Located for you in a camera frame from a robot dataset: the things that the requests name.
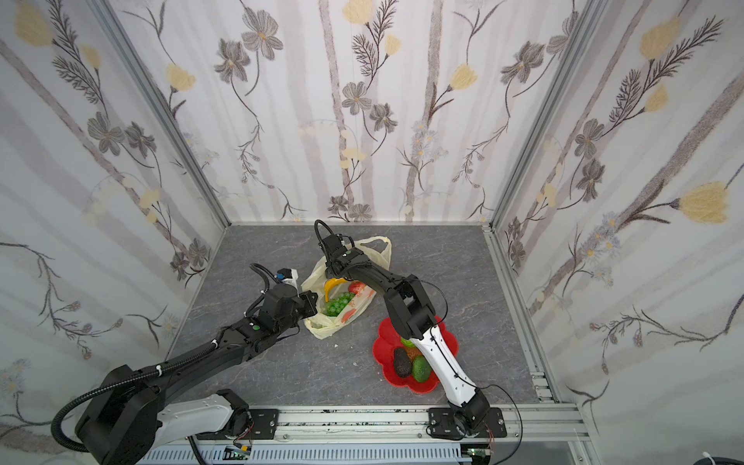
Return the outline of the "red green mango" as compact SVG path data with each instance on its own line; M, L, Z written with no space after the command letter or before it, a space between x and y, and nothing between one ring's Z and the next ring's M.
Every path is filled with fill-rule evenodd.
M361 291L363 291L366 288L366 284L360 282L360 281L354 281L352 282L348 287L348 293L351 293L353 295L358 295Z

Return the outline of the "yellow printed plastic bag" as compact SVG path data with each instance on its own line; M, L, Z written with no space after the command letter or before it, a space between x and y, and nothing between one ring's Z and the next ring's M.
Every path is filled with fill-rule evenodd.
M318 296L317 314L304 319L306 329L318 339L327 339L339 332L372 304L377 293L360 281L326 277L326 260L316 263L302 290Z

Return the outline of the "dark brown avocado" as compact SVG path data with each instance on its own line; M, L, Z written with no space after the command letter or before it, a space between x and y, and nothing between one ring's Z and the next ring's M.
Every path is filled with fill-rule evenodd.
M404 347L397 347L393 350L393 371L401 379L412 375L413 363Z

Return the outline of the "dark green avocado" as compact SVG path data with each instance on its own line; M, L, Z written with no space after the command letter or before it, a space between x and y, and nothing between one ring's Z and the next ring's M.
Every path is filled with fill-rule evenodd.
M427 383L432 373L432 368L424 356L416 356L412 361L412 377L419 383Z

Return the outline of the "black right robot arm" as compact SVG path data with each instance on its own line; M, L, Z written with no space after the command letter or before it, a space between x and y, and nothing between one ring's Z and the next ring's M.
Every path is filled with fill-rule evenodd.
M422 280L395 274L372 262L350 236L333 230L326 236L320 231L315 234L325 256L327 276L360 281L383 298L395 331L422 352L444 388L455 430L462 436L476 434L490 404L449 350Z

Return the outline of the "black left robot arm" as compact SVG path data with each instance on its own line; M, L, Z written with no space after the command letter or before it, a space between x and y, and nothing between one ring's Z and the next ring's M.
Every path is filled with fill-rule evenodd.
M318 295L277 284L259 307L209 342L181 356L139 370L124 365L105 379L113 388L90 399L75 432L100 464L135 464L156 448L170 428L163 412L200 383L259 356L301 320L317 314Z

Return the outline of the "yellow banana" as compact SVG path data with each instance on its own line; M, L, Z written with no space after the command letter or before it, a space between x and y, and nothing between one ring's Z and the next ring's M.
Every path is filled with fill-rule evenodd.
M331 302L344 295L349 285L350 282L342 278L329 279L324 285L325 302Z

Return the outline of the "green grape bunch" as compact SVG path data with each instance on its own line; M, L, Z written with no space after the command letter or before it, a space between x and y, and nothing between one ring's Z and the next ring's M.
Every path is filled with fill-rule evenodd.
M325 315L329 317L338 317L346 307L351 303L356 295L351 292L342 293L336 298L332 298L326 304Z

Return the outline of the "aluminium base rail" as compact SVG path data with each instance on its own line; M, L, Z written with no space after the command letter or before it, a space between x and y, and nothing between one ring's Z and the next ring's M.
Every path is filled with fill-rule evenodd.
M492 405L471 433L444 406L259 407L252 420L225 435L244 445L342 443L588 442L589 429L571 404Z

